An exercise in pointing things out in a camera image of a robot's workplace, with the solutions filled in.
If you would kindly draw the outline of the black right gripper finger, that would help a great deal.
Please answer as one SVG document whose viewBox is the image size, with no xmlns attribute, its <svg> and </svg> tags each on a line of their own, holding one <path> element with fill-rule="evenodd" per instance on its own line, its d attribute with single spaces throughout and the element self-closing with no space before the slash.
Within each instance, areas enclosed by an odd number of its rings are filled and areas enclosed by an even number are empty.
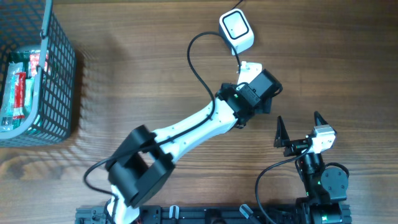
<svg viewBox="0 0 398 224">
<path fill-rule="evenodd" d="M 314 112 L 314 120 L 315 120 L 315 125 L 316 126 L 321 126 L 321 125 L 327 125 L 328 124 L 328 122 L 326 120 L 324 120 L 324 118 L 322 117 L 322 115 L 318 111 Z"/>
<path fill-rule="evenodd" d="M 274 147 L 286 147 L 290 143 L 290 138 L 285 128 L 284 121 L 281 116 L 277 117 L 277 129 L 274 139 Z"/>
</svg>

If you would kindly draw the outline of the red patterned small carton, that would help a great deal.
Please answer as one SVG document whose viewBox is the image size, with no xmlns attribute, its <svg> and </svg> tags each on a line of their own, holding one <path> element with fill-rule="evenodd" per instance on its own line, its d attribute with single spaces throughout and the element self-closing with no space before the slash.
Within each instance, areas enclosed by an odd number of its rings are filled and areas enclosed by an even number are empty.
<svg viewBox="0 0 398 224">
<path fill-rule="evenodd" d="M 37 74 L 37 67 L 40 62 L 40 52 L 32 52 L 29 55 L 29 76 L 34 78 Z"/>
</svg>

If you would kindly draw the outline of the green sponge package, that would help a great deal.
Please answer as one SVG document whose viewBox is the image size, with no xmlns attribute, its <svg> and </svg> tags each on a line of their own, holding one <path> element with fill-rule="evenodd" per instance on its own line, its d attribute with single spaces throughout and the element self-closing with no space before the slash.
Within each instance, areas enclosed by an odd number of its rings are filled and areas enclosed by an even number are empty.
<svg viewBox="0 0 398 224">
<path fill-rule="evenodd" d="M 9 54 L 9 59 L 7 60 L 6 64 L 6 77 L 3 85 L 4 89 L 2 91 L 2 102 L 4 98 L 3 95 L 6 89 L 6 82 L 8 81 L 9 75 L 13 75 L 19 72 L 26 72 L 26 77 L 31 78 L 29 76 L 29 55 L 32 52 L 39 52 L 39 51 L 31 50 L 25 52 L 11 52 Z M 18 128 L 26 120 L 26 118 L 12 119 L 11 117 L 6 117 L 4 114 L 1 113 L 1 131 L 8 132 Z"/>
</svg>

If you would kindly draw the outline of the red stick packet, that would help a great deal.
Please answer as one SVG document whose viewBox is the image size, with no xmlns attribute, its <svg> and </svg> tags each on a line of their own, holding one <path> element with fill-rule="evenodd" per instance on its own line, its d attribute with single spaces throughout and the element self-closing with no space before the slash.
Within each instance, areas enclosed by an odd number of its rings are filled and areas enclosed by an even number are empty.
<svg viewBox="0 0 398 224">
<path fill-rule="evenodd" d="M 16 73 L 15 77 L 13 119 L 22 119 L 24 118 L 23 107 L 26 72 Z"/>
</svg>

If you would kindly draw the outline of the teal wipes packet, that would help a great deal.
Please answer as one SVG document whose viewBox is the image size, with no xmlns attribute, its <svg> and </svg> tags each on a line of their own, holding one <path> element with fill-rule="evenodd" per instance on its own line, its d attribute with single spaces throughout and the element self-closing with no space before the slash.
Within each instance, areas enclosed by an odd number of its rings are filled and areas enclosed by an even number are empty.
<svg viewBox="0 0 398 224">
<path fill-rule="evenodd" d="M 15 87 L 16 77 L 15 74 L 8 76 L 8 81 L 6 82 L 6 89 L 3 95 L 3 103 L 1 106 L 1 113 L 6 117 L 11 117 L 13 119 L 13 109 L 14 109 L 14 87 Z M 34 78 L 25 78 L 25 91 L 24 91 L 24 118 L 26 118 L 32 111 L 33 102 L 33 90 L 34 90 Z"/>
</svg>

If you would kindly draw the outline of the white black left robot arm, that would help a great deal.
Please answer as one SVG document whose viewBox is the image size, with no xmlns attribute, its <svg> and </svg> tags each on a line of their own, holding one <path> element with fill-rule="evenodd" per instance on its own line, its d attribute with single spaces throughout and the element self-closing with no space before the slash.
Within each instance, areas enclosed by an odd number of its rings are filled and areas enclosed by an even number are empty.
<svg viewBox="0 0 398 224">
<path fill-rule="evenodd" d="M 105 165 L 112 223 L 135 222 L 139 207 L 162 188 L 181 157 L 214 136 L 245 127 L 255 114 L 268 113 L 281 91 L 282 84 L 263 70 L 244 82 L 222 84 L 208 106 L 174 125 L 133 129 Z"/>
</svg>

